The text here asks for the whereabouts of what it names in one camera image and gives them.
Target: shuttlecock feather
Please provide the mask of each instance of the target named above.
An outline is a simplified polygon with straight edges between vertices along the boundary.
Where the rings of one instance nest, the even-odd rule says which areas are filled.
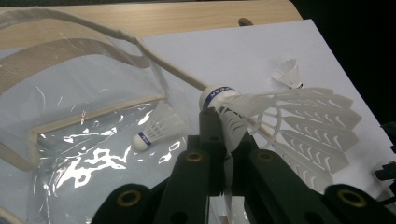
[[[303,87],[300,79],[297,60],[291,59],[282,63],[272,74],[272,78],[279,81],[292,89]]]
[[[185,129],[185,123],[174,109],[160,101],[149,117],[145,129],[134,137],[132,143],[134,148],[143,151],[151,144],[182,133]]]
[[[228,95],[220,92],[219,99],[212,94],[211,100],[217,102],[206,102],[218,108],[228,151],[237,148],[246,131],[257,133],[262,136],[263,148],[278,153],[319,192],[332,184],[332,174],[348,166],[344,152],[359,141],[352,129],[361,120],[350,109],[352,100],[323,88],[264,94],[232,91]]]

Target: brass screw insert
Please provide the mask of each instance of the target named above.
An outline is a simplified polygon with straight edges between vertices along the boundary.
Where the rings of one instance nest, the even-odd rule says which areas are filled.
[[[354,207],[364,207],[367,205],[367,202],[363,197],[361,197],[358,193],[356,193],[352,190],[349,190],[349,189],[338,190],[337,196],[344,203],[347,203]]]
[[[130,189],[120,194],[120,196],[117,198],[117,204],[121,207],[129,207],[137,204],[141,198],[142,194],[140,191]]]
[[[204,158],[204,155],[202,155],[199,152],[191,152],[189,154],[187,154],[186,159],[187,161],[201,161]]]

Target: shuttlecock cork base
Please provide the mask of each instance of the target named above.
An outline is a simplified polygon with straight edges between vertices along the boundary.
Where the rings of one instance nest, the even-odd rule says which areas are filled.
[[[201,94],[199,99],[199,107],[201,110],[215,107],[219,109],[222,100],[232,95],[240,95],[239,91],[234,90],[226,85],[216,84],[207,87]]]
[[[132,146],[139,151],[144,151],[155,142],[182,133],[185,129],[184,121],[173,108],[164,101],[160,101],[150,115],[143,132],[132,139]]]
[[[151,142],[143,133],[135,135],[134,139],[132,139],[132,144],[139,151],[144,151],[151,146]]]

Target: black mechanical part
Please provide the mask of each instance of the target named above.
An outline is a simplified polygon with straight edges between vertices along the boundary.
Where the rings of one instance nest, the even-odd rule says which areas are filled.
[[[381,203],[348,185],[327,187],[323,201],[343,223],[396,223],[396,217]]]
[[[188,137],[169,178],[153,189],[126,185],[114,190],[92,223],[207,223],[209,197],[224,190],[226,149],[214,109],[201,112],[200,124],[200,135]],[[248,133],[232,154],[232,194],[245,198],[252,224],[396,223],[383,204],[359,189],[333,185],[324,195],[313,191],[275,152],[258,149]]]
[[[341,223],[275,152],[254,150],[248,159],[247,183],[250,186],[245,195],[246,204],[253,201],[257,206],[259,197],[264,206],[262,210],[273,223]],[[266,221],[256,219],[253,223]]]

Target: plastic bag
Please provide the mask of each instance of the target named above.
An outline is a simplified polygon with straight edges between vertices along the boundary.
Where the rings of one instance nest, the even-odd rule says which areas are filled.
[[[176,67],[135,35],[47,8],[2,12],[0,36],[0,221],[89,223],[116,187],[170,175],[192,130],[163,78]],[[187,131],[136,150],[160,102]]]

